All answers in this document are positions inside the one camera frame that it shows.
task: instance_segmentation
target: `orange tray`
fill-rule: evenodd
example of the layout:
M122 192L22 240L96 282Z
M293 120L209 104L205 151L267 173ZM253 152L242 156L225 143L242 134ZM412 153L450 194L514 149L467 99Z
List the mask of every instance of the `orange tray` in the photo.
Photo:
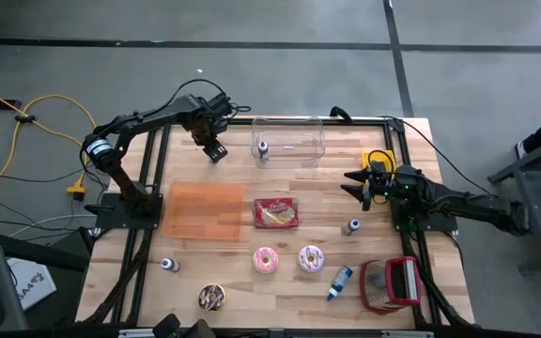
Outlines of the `orange tray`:
M171 238L239 240L243 185L174 182L162 219Z

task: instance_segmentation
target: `small bottle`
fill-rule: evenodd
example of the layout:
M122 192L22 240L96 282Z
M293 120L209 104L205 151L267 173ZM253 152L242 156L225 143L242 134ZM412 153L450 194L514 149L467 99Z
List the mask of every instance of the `small bottle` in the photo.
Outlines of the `small bottle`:
M331 287L329 288L329 296L327 296L327 301L332 300L337 297L337 294L342 292L344 286L349 281L349 278L352 277L352 269L348 267L342 267L339 269L339 272L335 275Z
M350 222L348 222L348 224L342 227L342 232L344 233L344 235L349 236L354 231L360 229L360 227L361 227L361 223L358 222L358 220L351 220Z
M258 144L258 154L262 160L269 158L269 145L266 142L262 141Z
M167 269L173 272L178 272L178 270L180 269L180 265L178 264L178 262L170 258L164 258L160 265L162 266L162 269Z

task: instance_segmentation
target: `pink frosted donut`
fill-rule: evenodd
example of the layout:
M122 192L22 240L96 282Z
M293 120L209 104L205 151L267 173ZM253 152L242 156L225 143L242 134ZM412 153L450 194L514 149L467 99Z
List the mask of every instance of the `pink frosted donut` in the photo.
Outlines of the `pink frosted donut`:
M279 267L279 255L271 248L262 247L254 252L254 268L261 273L271 273Z
M298 254L298 263L300 268L306 272L317 272L322 269L325 263L325 255L314 245L307 245L300 250Z

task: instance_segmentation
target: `blue bottle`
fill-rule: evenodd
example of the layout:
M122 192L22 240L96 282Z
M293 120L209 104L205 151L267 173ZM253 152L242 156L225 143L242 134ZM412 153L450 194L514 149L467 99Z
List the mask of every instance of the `blue bottle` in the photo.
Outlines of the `blue bottle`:
M342 267L339 269L335 275L335 278L333 278L331 287L329 288L329 296L327 296L327 301L332 300L337 296L338 293L342 292L350 277L352 277L352 269L348 267Z

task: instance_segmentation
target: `yellow cable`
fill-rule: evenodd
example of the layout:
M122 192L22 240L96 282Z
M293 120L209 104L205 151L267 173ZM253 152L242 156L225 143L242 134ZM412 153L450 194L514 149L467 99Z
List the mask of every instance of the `yellow cable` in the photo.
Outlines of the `yellow cable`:
M30 107L33 104L35 104L35 103L37 103L39 101L42 101L42 100L52 99L52 98L67 100L67 101L75 104L77 107L79 107L86 114L86 116L91 121L91 124L93 125L93 127L97 127L97 123L95 123L95 120L93 119L93 116L86 110L86 108L82 104L80 104L78 101L76 101L76 100L74 100L72 98L69 98L67 96L64 96L64 95L52 94L52 95L46 95L46 96L43 96L43 97L40 97L40 98L36 98L36 99L31 100L30 102L28 102L28 104L26 104L26 106L22 110L16 108L15 106L9 104L7 101L5 101L5 100L3 100L1 98L0 98L0 101L3 102L6 106L11 108L12 110L16 111L16 113L18 113L18 114L20 114L22 116L27 116L28 115L27 112L28 112L28 110L30 109ZM49 132L50 134L67 138L67 139L71 140L72 142L74 142L75 144L77 144L78 146L82 146L81 142L79 142L77 139L75 139L74 137L72 137L70 135L67 135L67 134L65 134L63 132L59 132L59 131L52 131L51 129L43 126L39 122L33 122L33 123L35 125L37 125L39 128L43 129L44 131ZM22 123L20 123L20 122L16 123L16 128L14 129L14 134L13 134L13 139L12 139L12 144L11 144L11 150L9 151L9 155L8 155L8 161L6 162L6 165L4 165L4 168L0 172L0 178L7 171L8 167L9 167L9 164L11 163L11 160L14 157L14 152L16 151L16 140L18 138L18 132L20 131L21 124ZM83 154L83 159L84 159L85 164L87 164L88 158L87 158L86 154ZM83 171L81 173L81 176L77 180L78 186L81 186L83 184L84 178L85 178L85 171Z

